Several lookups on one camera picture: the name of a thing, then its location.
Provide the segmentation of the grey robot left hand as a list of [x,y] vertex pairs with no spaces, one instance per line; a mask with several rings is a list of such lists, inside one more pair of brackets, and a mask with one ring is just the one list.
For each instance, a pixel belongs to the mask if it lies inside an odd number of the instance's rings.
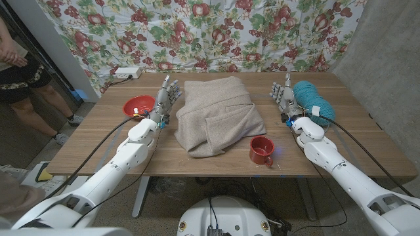
[[178,81],[171,81],[170,75],[166,75],[161,88],[157,92],[156,101],[149,118],[160,127],[168,125],[171,109],[181,94],[182,91],[179,89]]

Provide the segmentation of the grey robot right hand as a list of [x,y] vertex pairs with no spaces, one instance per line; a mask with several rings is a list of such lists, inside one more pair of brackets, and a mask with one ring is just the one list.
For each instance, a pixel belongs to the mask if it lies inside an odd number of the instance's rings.
[[304,109],[297,103],[293,89],[291,88],[291,76],[289,73],[285,76],[284,86],[273,82],[272,92],[269,95],[276,101],[283,123],[293,123],[295,120],[303,117]]

